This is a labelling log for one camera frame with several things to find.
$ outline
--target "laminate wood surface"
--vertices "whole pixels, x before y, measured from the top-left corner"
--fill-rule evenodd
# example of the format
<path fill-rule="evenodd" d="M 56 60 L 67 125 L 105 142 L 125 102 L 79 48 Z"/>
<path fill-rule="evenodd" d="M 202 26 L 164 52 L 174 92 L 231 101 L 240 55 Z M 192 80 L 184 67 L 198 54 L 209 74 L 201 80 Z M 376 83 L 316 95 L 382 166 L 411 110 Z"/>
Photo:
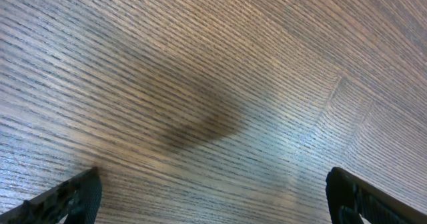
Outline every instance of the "laminate wood surface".
<path fill-rule="evenodd" d="M 427 0 L 0 0 L 0 212 L 92 166 L 97 223 L 427 213 Z"/>

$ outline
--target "black object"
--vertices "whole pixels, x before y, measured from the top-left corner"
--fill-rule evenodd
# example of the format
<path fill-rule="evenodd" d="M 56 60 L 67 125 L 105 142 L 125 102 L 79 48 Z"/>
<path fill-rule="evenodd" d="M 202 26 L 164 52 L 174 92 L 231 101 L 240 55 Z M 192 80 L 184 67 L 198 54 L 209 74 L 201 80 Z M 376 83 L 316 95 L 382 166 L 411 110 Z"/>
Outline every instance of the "black object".
<path fill-rule="evenodd" d="M 326 178 L 333 224 L 426 224 L 427 216 L 385 194 L 351 173 L 334 167 Z"/>
<path fill-rule="evenodd" d="M 0 215 L 0 224 L 54 224 L 66 215 L 64 224 L 93 224 L 101 194 L 94 167 Z"/>

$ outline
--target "brown wood grain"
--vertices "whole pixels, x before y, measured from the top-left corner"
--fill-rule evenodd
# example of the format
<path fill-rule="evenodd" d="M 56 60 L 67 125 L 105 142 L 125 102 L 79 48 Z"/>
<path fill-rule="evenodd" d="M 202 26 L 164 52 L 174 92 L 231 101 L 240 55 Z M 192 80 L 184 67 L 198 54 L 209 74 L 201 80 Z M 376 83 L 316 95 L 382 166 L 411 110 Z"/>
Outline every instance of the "brown wood grain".
<path fill-rule="evenodd" d="M 0 212 L 330 223 L 333 166 L 427 213 L 427 0 L 0 0 Z"/>

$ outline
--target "wooden table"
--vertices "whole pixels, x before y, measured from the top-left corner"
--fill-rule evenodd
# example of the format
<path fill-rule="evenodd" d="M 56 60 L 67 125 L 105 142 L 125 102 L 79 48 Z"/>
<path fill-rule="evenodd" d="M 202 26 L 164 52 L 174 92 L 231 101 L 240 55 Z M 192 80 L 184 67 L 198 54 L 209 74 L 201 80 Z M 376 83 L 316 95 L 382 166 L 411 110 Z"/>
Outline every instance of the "wooden table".
<path fill-rule="evenodd" d="M 0 212 L 92 166 L 98 223 L 427 213 L 427 0 L 0 0 Z"/>

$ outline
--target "wood grain texture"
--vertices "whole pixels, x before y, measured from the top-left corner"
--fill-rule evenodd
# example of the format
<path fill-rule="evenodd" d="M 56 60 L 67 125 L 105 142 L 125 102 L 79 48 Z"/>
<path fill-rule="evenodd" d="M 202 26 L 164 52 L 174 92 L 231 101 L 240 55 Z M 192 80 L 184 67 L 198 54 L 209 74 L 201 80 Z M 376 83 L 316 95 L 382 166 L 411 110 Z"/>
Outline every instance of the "wood grain texture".
<path fill-rule="evenodd" d="M 427 213 L 427 0 L 0 0 L 0 212 L 330 223 L 333 166 Z"/>

